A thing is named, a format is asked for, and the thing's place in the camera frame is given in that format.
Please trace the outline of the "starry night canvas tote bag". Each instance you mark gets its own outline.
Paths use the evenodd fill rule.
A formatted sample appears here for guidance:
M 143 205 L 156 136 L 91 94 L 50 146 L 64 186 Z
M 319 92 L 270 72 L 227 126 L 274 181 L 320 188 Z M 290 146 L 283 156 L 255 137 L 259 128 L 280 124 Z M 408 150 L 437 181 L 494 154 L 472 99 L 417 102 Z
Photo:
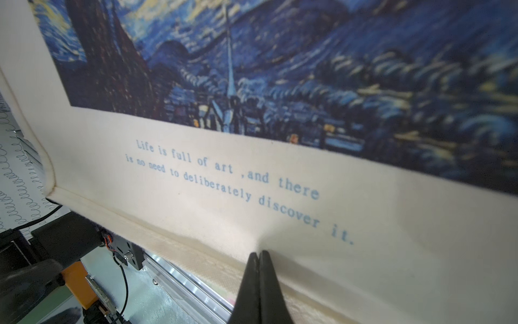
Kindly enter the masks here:
M 516 1 L 2 1 L 52 200 L 301 323 L 517 322 Z

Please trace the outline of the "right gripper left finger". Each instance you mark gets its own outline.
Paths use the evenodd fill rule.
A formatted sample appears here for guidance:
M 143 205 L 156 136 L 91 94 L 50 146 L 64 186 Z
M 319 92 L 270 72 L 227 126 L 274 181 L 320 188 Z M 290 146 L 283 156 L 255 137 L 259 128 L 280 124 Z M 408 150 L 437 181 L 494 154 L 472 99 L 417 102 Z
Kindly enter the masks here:
M 244 276 L 228 324 L 260 323 L 259 257 L 253 252 L 248 258 Z

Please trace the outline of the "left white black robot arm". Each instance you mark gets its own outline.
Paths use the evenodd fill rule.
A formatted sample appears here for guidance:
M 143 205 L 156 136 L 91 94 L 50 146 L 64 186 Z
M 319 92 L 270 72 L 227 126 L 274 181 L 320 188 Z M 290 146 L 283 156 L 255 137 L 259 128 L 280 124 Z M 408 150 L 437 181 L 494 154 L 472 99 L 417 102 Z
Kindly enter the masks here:
M 20 229 L 1 233 L 1 322 L 17 323 L 56 288 L 62 271 L 102 245 L 97 224 L 67 213 L 26 239 Z

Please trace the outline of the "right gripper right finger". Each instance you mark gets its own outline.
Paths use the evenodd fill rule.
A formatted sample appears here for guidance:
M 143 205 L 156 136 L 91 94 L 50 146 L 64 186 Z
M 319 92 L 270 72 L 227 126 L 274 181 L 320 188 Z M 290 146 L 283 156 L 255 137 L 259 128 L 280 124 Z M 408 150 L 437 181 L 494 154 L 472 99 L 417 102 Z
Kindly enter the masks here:
M 259 256 L 260 319 L 265 324 L 293 324 L 268 251 Z

